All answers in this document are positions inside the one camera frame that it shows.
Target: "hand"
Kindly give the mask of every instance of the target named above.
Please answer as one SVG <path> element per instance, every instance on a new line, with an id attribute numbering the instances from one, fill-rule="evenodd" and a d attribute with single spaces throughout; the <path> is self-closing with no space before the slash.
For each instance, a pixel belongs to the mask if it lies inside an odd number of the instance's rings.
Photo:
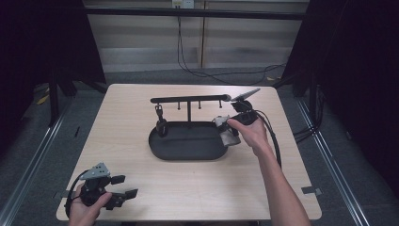
<path id="1" fill-rule="evenodd" d="M 234 119 L 228 119 L 227 124 L 241 133 L 247 145 L 253 148 L 257 156 L 257 151 L 261 148 L 267 148 L 267 150 L 272 151 L 267 140 L 266 128 L 264 128 L 264 124 L 259 118 L 251 125 L 244 125 Z"/>
<path id="2" fill-rule="evenodd" d="M 80 195 L 83 184 L 76 188 L 76 195 Z M 112 194 L 104 193 L 99 200 L 91 206 L 85 206 L 80 198 L 74 199 L 71 204 L 70 226 L 92 226 L 100 215 L 100 209 L 111 199 Z"/>

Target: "tabletop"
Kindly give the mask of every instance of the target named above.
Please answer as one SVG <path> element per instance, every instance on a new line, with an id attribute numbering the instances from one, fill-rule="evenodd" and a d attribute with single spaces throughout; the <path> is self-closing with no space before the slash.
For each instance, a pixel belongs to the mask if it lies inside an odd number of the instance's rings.
<path id="1" fill-rule="evenodd" d="M 125 175 L 123 184 L 107 191 L 138 188 L 135 199 L 121 208 L 103 210 L 98 219 L 117 221 L 168 220 L 263 220 L 270 219 L 266 191 L 257 157 L 245 141 L 231 146 L 216 160 L 166 161 L 152 154 L 149 134 L 158 117 L 151 98 L 229 94 L 231 97 L 254 87 L 193 85 L 111 85 L 106 93 L 88 140 L 76 164 L 67 189 L 84 170 L 104 162 L 111 176 Z M 262 110 L 276 134 L 282 170 L 302 201 L 310 219 L 322 213 L 314 193 L 302 187 L 311 182 L 296 147 L 293 133 L 279 96 L 273 88 L 261 88 L 248 99 Z M 192 121 L 212 121 L 217 116 L 237 113 L 230 103 L 192 103 Z M 162 104 L 168 121 L 186 121 L 185 103 Z M 56 216 L 68 220 L 63 199 Z"/>

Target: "black clamp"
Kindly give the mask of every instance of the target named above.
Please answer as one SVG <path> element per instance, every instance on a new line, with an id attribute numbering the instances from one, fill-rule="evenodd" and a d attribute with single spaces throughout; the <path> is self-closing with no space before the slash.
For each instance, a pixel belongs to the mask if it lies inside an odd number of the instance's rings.
<path id="1" fill-rule="evenodd" d="M 80 198 L 84 205 L 91 206 L 106 192 L 106 186 L 109 184 L 121 184 L 125 180 L 124 175 L 110 177 L 110 174 L 104 163 L 99 163 L 92 169 L 82 172 L 73 182 L 67 197 L 67 202 L 64 205 L 67 216 L 70 216 L 73 199 Z M 72 198 L 73 189 L 78 180 L 84 180 L 85 184 L 82 186 L 79 196 Z M 125 201 L 136 197 L 137 191 L 138 189 L 126 191 L 125 193 L 112 192 L 111 199 L 103 207 L 107 210 L 113 210 L 115 207 L 122 207 Z"/>
<path id="2" fill-rule="evenodd" d="M 159 137 L 166 137 L 168 134 L 168 127 L 167 127 L 168 122 L 162 116 L 164 114 L 162 106 L 159 104 L 156 105 L 155 112 L 156 115 L 158 116 L 158 121 L 156 122 L 156 132 L 158 133 Z"/>

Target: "metal frame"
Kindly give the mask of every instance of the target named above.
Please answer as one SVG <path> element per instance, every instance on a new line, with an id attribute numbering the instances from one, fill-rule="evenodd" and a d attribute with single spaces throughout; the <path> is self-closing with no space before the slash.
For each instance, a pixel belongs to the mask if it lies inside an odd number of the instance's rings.
<path id="1" fill-rule="evenodd" d="M 310 111 L 305 101 L 303 99 L 300 99 L 297 103 L 306 124 L 309 128 L 312 128 L 314 124 L 312 122 Z M 326 162 L 327 168 L 331 173 L 332 178 L 334 179 L 335 185 L 338 187 L 341 195 L 343 196 L 343 201 L 345 202 L 349 213 L 351 214 L 356 225 L 370 226 L 370 223 L 367 220 L 367 217 L 365 216 L 364 211 L 361 208 L 360 203 L 358 202 L 358 199 L 355 197 L 355 194 L 353 193 L 349 184 L 346 182 L 340 167 L 334 159 L 334 155 L 332 154 L 325 139 L 322 136 L 322 133 L 320 131 L 316 131 L 312 136 L 314 142 L 319 148 L 320 154 L 323 156 L 323 159 Z"/>
<path id="2" fill-rule="evenodd" d="M 6 204 L 0 213 L 0 225 L 8 226 L 11 225 L 14 220 L 17 212 L 23 203 L 25 196 L 29 190 L 29 187 L 33 183 L 33 178 L 36 175 L 37 171 L 40 168 L 41 163 L 44 161 L 46 154 L 48 153 L 56 134 L 58 133 L 59 128 L 61 127 L 62 122 L 64 121 L 64 116 L 68 112 L 72 105 L 72 98 L 69 98 L 65 108 L 61 112 L 61 115 L 58 117 L 56 121 L 54 121 L 54 125 L 47 129 L 47 132 L 41 141 L 38 149 L 35 152 L 32 160 L 27 166 L 22 178 L 19 183 L 15 187 L 14 191 L 8 198 Z"/>
<path id="3" fill-rule="evenodd" d="M 306 13 L 238 11 L 189 8 L 118 8 L 118 7 L 84 7 L 84 8 L 44 8 L 46 12 L 85 13 L 97 15 L 130 15 L 130 16 L 178 16 L 178 17 L 213 17 L 302 21 L 309 17 Z"/>

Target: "cable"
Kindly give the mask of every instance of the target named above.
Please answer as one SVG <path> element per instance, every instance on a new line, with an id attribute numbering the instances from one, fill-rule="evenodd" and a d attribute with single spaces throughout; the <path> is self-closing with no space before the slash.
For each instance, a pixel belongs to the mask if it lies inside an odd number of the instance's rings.
<path id="1" fill-rule="evenodd" d="M 71 204 L 72 201 L 74 199 L 80 198 L 80 196 L 74 197 L 72 198 L 72 193 L 74 190 L 74 187 L 76 186 L 77 182 L 79 181 L 79 178 L 85 174 L 88 170 L 85 170 L 84 172 L 80 173 L 79 176 L 76 177 L 76 179 L 74 180 L 73 184 L 71 185 L 71 189 L 70 192 L 68 192 L 68 197 L 67 197 L 67 202 L 65 203 L 64 207 L 65 207 L 65 213 L 67 214 L 67 217 L 70 217 L 70 212 L 71 212 Z"/>
<path id="2" fill-rule="evenodd" d="M 280 67 L 285 67 L 285 65 L 286 65 L 286 63 L 279 64 L 279 65 L 270 65 L 270 66 L 265 67 L 261 71 L 245 73 L 245 74 L 257 74 L 257 73 L 262 73 L 263 74 L 262 77 L 260 79 L 258 79 L 257 81 L 252 82 L 252 83 L 248 83 L 248 84 L 234 84 L 234 83 L 227 82 L 227 81 L 224 81 L 222 79 L 217 78 L 217 76 L 221 76 L 221 75 L 242 74 L 242 73 L 214 73 L 214 74 L 209 74 L 209 73 L 191 71 L 187 67 L 187 64 L 185 63 L 185 59 L 184 59 L 184 49 L 183 49 L 183 39 L 182 39 L 182 21 L 181 21 L 180 17 L 178 17 L 178 25 L 179 25 L 178 48 L 177 48 L 178 64 L 179 64 L 179 66 L 180 66 L 180 68 L 182 70 L 184 70 L 185 72 L 190 73 L 190 74 L 192 74 L 192 75 L 194 75 L 196 77 L 201 77 L 201 78 L 210 77 L 210 78 L 215 79 L 218 82 L 222 82 L 222 83 L 225 83 L 225 84 L 228 84 L 228 85 L 232 85 L 232 86 L 254 86 L 254 85 L 257 85 L 257 84 L 259 84 L 259 83 L 264 81 L 264 79 L 266 78 L 266 72 L 270 72 L 270 71 L 275 70 L 275 69 L 280 68 Z M 180 56 L 182 56 L 183 65 L 182 65 L 182 63 L 180 61 Z"/>
<path id="3" fill-rule="evenodd" d="M 305 129 L 302 129 L 302 130 L 294 133 L 296 144 L 302 142 L 303 140 L 307 139 L 308 137 L 310 137 L 314 133 L 316 133 L 322 124 L 325 97 L 324 97 L 323 93 L 320 91 L 320 89 L 317 90 L 317 96 L 318 96 L 317 97 L 318 111 L 317 111 L 315 122 L 312 127 L 305 128 Z"/>
<path id="4" fill-rule="evenodd" d="M 261 119 L 262 122 L 263 122 L 263 124 L 266 126 L 267 130 L 268 130 L 269 133 L 270 133 L 270 136 L 272 137 L 273 145 L 274 145 L 274 147 L 275 147 L 277 162 L 279 163 L 279 166 L 282 168 L 282 164 L 281 164 L 281 154 L 280 154 L 280 151 L 279 151 L 279 143 L 277 142 L 276 134 L 275 134 L 274 131 L 273 131 L 273 127 L 272 127 L 272 124 L 270 123 L 269 118 L 267 118 L 266 114 L 264 114 L 264 112 L 262 112 L 261 110 L 254 110 L 254 109 L 252 108 L 252 106 L 246 105 L 246 104 L 243 103 L 243 102 L 239 102 L 239 103 L 240 103 L 240 105 L 245 106 L 245 107 L 246 107 L 247 109 L 249 109 L 250 111 L 255 112 L 255 114 L 258 116 L 258 118 Z"/>

